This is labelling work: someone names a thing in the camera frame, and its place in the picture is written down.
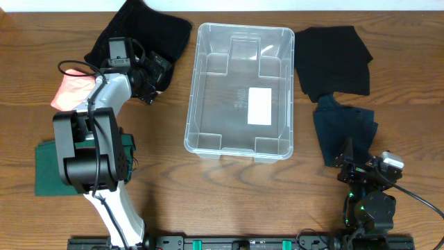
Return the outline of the black knit garment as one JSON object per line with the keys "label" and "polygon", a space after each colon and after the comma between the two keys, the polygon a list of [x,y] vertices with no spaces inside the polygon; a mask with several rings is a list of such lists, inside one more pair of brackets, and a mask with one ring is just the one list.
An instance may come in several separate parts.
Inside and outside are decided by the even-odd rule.
{"label": "black knit garment", "polygon": [[84,60],[100,67],[109,58],[109,38],[136,39],[149,53],[154,51],[171,64],[181,57],[191,33],[192,25],[186,19],[162,14],[149,8],[143,1],[127,0],[96,40]]}

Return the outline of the pink garment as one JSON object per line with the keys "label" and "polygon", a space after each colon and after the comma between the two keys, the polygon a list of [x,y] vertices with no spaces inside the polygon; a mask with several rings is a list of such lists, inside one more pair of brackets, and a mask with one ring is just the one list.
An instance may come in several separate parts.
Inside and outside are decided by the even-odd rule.
{"label": "pink garment", "polygon": [[68,69],[66,73],[72,76],[63,76],[61,85],[51,102],[53,108],[61,111],[73,110],[84,102],[95,86],[93,76],[83,76],[83,73],[75,69]]}

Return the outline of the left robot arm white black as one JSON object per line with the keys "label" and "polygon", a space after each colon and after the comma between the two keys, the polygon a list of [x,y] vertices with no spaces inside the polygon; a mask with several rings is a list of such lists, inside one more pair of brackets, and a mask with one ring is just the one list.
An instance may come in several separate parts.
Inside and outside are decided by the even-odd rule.
{"label": "left robot arm white black", "polygon": [[67,247],[155,249],[126,189],[131,167],[117,115],[131,98],[152,104],[164,89],[164,73],[171,63],[154,52],[147,54],[133,38],[111,37],[108,47],[109,56],[100,67],[88,66],[93,90],[72,110],[57,112],[53,130],[62,182],[93,204],[110,236],[70,239]]}

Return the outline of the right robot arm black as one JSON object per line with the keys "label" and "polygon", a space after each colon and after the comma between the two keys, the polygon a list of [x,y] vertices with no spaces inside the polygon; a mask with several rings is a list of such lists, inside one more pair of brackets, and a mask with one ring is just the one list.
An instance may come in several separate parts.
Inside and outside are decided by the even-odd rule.
{"label": "right robot arm black", "polygon": [[334,160],[334,166],[341,169],[337,180],[349,187],[343,209],[348,238],[385,238],[394,227],[396,200],[384,191],[402,178],[404,162],[401,157],[385,151],[366,163],[359,163],[354,159],[349,137]]}

